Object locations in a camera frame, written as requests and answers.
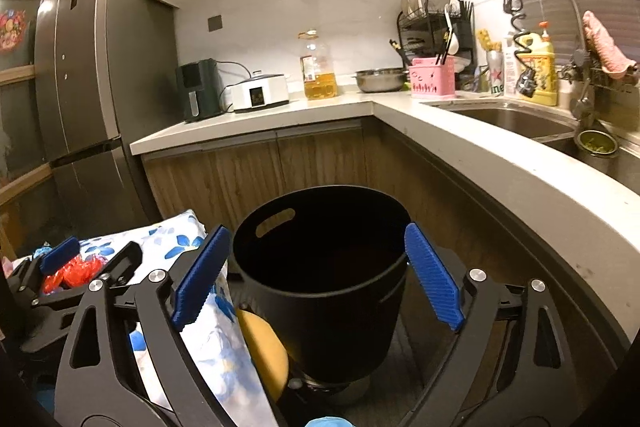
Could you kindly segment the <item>red plastic bag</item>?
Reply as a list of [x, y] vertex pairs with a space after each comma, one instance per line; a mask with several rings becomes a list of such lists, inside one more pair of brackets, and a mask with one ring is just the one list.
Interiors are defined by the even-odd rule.
[[47, 275], [41, 286], [42, 295], [51, 295], [66, 289], [90, 283], [104, 268], [106, 260], [100, 255], [87, 258], [77, 255], [52, 275]]

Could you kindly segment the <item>black trash bin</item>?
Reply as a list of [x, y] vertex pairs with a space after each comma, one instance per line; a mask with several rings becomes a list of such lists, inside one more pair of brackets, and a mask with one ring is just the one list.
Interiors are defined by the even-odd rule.
[[233, 257], [250, 305], [316, 383], [358, 381], [386, 358], [404, 295], [410, 222], [393, 196], [325, 185], [270, 200], [236, 229]]

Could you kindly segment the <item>wooden glass door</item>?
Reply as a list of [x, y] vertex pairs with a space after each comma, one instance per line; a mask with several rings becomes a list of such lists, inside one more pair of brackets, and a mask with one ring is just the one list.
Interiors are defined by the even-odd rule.
[[1, 254], [27, 253], [56, 228], [36, 100], [37, 15], [51, 0], [1, 0]]

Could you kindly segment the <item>floral blue white tablecloth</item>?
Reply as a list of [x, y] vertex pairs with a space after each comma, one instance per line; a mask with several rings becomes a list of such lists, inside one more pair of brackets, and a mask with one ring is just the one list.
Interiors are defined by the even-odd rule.
[[[107, 258], [130, 242], [140, 245], [142, 263], [125, 286], [141, 282], [155, 269], [169, 270], [180, 255], [195, 251], [209, 233], [192, 211], [179, 213], [157, 225], [80, 242], [87, 258], [97, 251]], [[229, 297], [226, 262], [207, 295], [198, 317], [180, 334], [209, 389], [231, 417], [230, 426], [271, 426], [274, 416], [246, 349], [238, 317]], [[6, 334], [6, 282], [1, 285], [1, 327]], [[46, 355], [1, 351], [1, 408], [3, 425], [62, 426], [54, 418], [58, 366], [65, 341]], [[146, 349], [139, 324], [129, 337], [145, 391], [151, 401], [168, 407]]]

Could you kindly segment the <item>wooden lower cabinet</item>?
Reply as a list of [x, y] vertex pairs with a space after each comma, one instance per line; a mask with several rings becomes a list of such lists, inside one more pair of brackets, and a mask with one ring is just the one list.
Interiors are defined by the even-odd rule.
[[255, 208], [302, 188], [370, 181], [371, 117], [259, 131], [144, 154], [164, 218], [192, 210], [206, 228], [235, 229]]

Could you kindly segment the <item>grey refrigerator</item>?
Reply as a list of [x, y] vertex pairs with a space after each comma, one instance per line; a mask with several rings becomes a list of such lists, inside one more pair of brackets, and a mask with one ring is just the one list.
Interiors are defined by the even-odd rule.
[[160, 220], [132, 143], [182, 119], [174, 10], [157, 0], [44, 0], [35, 36], [40, 130], [74, 233]]

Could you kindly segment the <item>black air fryer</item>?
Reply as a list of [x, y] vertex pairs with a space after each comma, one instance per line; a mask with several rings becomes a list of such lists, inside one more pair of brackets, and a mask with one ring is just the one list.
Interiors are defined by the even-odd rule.
[[185, 122], [222, 114], [221, 79], [213, 58], [179, 66], [176, 77]]

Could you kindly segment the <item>steel sink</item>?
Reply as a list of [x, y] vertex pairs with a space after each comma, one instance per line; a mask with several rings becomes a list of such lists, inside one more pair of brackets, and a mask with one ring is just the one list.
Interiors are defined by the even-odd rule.
[[620, 145], [611, 155], [598, 156], [577, 144], [577, 124], [570, 117], [547, 112], [540, 106], [507, 101], [445, 101], [435, 107], [483, 121], [525, 136], [573, 157], [639, 193], [639, 149]]

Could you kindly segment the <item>white rice cooker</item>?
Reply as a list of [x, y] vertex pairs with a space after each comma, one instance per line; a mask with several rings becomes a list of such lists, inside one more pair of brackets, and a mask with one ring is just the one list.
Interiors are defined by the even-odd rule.
[[283, 74], [262, 74], [231, 87], [231, 108], [234, 113], [246, 113], [288, 103], [288, 82]]

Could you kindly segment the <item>cooking oil bottle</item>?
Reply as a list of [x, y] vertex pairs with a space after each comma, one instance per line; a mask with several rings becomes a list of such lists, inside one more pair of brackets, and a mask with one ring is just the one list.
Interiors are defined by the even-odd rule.
[[337, 81], [329, 46], [315, 29], [300, 32], [297, 39], [303, 47], [299, 63], [306, 98], [308, 100], [335, 98]]

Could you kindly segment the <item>pink utensil holder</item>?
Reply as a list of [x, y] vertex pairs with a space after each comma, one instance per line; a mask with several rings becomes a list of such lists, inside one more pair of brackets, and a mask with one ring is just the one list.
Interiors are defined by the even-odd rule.
[[441, 63], [436, 57], [415, 58], [408, 67], [410, 91], [413, 98], [454, 98], [456, 78], [451, 56]]

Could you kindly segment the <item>yellow detergent bottle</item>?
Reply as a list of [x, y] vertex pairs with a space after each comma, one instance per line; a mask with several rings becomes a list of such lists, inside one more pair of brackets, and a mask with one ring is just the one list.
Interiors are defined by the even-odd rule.
[[530, 32], [521, 38], [529, 49], [522, 55], [522, 61], [535, 73], [536, 87], [529, 100], [545, 106], [558, 105], [558, 80], [555, 72], [554, 46], [548, 33], [549, 23], [542, 20], [539, 32]]

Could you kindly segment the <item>steel bowl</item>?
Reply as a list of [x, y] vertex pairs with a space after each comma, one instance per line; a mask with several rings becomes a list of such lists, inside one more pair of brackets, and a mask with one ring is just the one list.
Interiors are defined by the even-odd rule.
[[400, 91], [408, 80], [408, 72], [402, 67], [358, 70], [357, 87], [364, 93]]

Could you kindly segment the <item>black dish rack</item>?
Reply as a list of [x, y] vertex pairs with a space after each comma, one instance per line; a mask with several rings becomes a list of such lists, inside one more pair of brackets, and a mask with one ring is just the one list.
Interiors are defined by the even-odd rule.
[[454, 62], [456, 87], [472, 80], [477, 66], [475, 5], [466, 0], [401, 0], [396, 43], [405, 66], [445, 53]]

